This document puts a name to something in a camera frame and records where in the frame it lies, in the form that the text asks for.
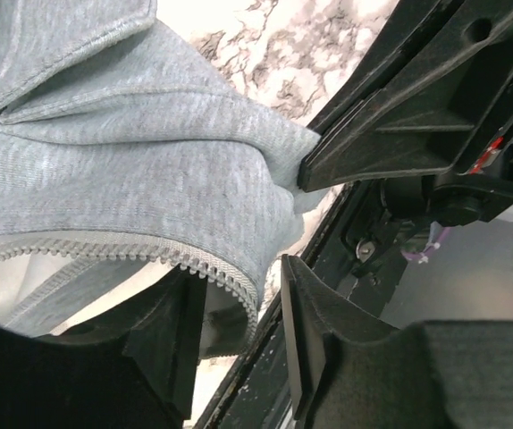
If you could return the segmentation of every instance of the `zipper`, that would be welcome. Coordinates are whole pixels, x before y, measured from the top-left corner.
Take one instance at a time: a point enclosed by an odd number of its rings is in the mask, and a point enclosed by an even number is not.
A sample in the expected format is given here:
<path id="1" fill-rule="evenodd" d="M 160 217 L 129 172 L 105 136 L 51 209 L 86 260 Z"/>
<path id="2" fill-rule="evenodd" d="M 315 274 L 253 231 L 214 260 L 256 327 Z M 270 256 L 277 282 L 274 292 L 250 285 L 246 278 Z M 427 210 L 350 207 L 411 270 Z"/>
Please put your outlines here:
<path id="1" fill-rule="evenodd" d="M 180 241 L 103 231 L 51 231 L 0 236 L 0 263 L 12 257 L 33 254 L 93 260 L 140 259 L 178 265 L 182 271 L 189 270 L 201 279 L 207 278 L 216 287 L 224 288 L 239 301 L 248 318 L 244 344 L 251 342 L 257 330 L 258 296 L 253 282 L 221 258 Z"/>

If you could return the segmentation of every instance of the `stitched seam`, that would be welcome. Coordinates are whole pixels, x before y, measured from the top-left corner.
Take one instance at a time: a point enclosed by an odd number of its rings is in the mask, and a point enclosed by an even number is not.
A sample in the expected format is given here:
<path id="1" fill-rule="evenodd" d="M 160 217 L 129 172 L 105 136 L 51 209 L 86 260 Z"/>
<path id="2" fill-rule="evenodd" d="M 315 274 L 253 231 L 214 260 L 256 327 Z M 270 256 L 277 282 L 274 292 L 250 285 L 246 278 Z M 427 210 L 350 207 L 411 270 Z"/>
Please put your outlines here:
<path id="1" fill-rule="evenodd" d="M 67 60 L 69 60 L 73 56 L 76 56 L 80 51 L 84 50 L 87 46 L 97 45 L 99 43 L 99 41 L 110 38 L 110 36 L 113 33 L 115 33 L 120 27 L 122 27 L 124 25 L 128 25 L 131 21 L 137 21 L 139 18 L 147 17 L 151 10 L 151 7 L 152 7 L 152 2 L 150 0 L 148 2 L 148 5 L 146 8 L 142 8 L 141 10 L 139 10 L 138 12 L 134 13 L 133 15 L 131 15 L 129 17 L 122 18 L 120 20 L 115 21 L 113 27 L 110 28 L 109 30 L 102 32 L 99 36 L 95 36 L 95 37 L 91 38 L 90 40 L 85 42 L 83 45 L 78 47 L 77 49 L 69 52 L 66 55 L 63 55 L 62 57 L 60 57 L 53 63 L 44 67 L 42 70 L 40 70 L 34 76 L 31 76 L 28 79 L 26 79 L 22 82 L 19 82 L 13 90 L 0 96 L 0 98 L 2 98 L 2 100 L 0 99 L 0 108 L 4 105 L 8 104 L 8 98 L 14 97 L 17 93 L 20 93 L 21 91 L 23 91 L 23 87 L 28 86 L 33 80 L 36 80 L 40 76 L 44 75 L 46 72 L 51 71 L 56 68 L 59 68 L 60 64 L 65 63 Z"/>
<path id="2" fill-rule="evenodd" d="M 173 94 L 193 94 L 193 95 L 207 95 L 212 97 L 219 97 L 230 100 L 241 100 L 242 98 L 233 94 L 215 94 L 213 89 L 210 88 L 168 88 L 168 89 L 150 89 L 143 88 L 136 90 L 135 87 L 117 88 L 111 89 L 100 89 L 98 91 L 87 92 L 78 96 L 70 98 L 68 101 L 57 101 L 49 105 L 40 105 L 37 107 L 31 107 L 23 109 L 21 112 L 9 113 L 0 117 L 0 123 L 2 125 L 14 125 L 20 122 L 31 121 L 33 116 L 36 116 L 42 112 L 45 112 L 41 120 L 51 119 L 53 114 L 65 114 L 70 107 L 91 107 L 102 102 L 126 96 L 166 96 Z"/>
<path id="3" fill-rule="evenodd" d="M 68 284 L 72 279 L 79 277 L 87 270 L 97 265 L 99 262 L 100 261 L 88 261 L 86 259 L 80 259 L 73 261 L 57 273 L 53 274 L 49 279 L 41 284 L 35 292 L 33 292 L 30 296 L 28 296 L 27 299 L 25 299 L 28 301 L 27 306 L 24 304 L 24 302 L 19 304 L 19 307 L 13 311 L 12 317 L 4 323 L 4 326 L 13 324 L 17 318 L 26 315 L 32 309 L 37 307 L 42 301 L 60 291 L 60 289 Z"/>

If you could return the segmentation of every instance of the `black plastic bracket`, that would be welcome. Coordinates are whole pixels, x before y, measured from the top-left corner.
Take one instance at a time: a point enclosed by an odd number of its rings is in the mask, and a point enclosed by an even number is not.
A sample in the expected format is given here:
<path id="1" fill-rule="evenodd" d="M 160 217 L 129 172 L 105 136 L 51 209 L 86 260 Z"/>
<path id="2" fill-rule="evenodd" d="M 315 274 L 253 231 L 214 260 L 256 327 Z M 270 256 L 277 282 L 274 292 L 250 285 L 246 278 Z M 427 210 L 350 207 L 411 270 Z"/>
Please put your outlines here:
<path id="1" fill-rule="evenodd" d="M 513 0 L 401 0 L 310 128 L 304 191 L 472 172 L 513 142 Z"/>

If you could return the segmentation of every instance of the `zipper teeth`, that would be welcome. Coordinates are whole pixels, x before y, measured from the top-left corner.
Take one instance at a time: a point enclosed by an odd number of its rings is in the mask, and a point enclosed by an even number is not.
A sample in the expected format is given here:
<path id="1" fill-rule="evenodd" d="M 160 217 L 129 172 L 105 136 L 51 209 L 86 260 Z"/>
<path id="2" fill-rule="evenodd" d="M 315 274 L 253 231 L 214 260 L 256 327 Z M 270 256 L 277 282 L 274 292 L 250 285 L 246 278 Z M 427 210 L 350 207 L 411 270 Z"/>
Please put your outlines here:
<path id="1" fill-rule="evenodd" d="M 248 345 L 257 330 L 257 303 L 255 297 L 243 287 L 240 282 L 235 280 L 226 272 L 211 266 L 202 260 L 203 251 L 197 251 L 196 248 L 185 246 L 189 252 L 185 252 L 170 246 L 156 246 L 147 244 L 96 244 L 83 243 L 76 240 L 62 239 L 33 239 L 23 241 L 20 246 L 7 244 L 0 246 L 0 263 L 13 257 L 23 255 L 60 255 L 62 257 L 85 257 L 96 260 L 137 260 L 170 264 L 171 266 L 180 266 L 182 271 L 189 270 L 190 274 L 198 275 L 200 279 L 207 278 L 209 283 L 216 284 L 219 288 L 224 288 L 245 308 L 248 317 L 248 329 L 244 343 Z"/>

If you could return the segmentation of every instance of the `red component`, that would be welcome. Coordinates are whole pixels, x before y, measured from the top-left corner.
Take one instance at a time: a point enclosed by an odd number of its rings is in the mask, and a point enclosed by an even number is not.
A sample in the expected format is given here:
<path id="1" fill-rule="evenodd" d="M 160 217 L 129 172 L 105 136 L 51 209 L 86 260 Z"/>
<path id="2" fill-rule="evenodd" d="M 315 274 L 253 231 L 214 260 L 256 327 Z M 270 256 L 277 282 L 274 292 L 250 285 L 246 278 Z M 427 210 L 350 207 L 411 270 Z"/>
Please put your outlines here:
<path id="1" fill-rule="evenodd" d="M 476 174 L 481 171 L 481 167 L 483 164 L 487 162 L 487 160 L 493 155 L 493 153 L 499 149 L 500 144 L 503 142 L 503 137 L 499 137 L 491 145 L 485 150 L 485 152 L 481 155 L 479 160 L 473 166 L 473 169 L 469 172 L 469 174 Z"/>

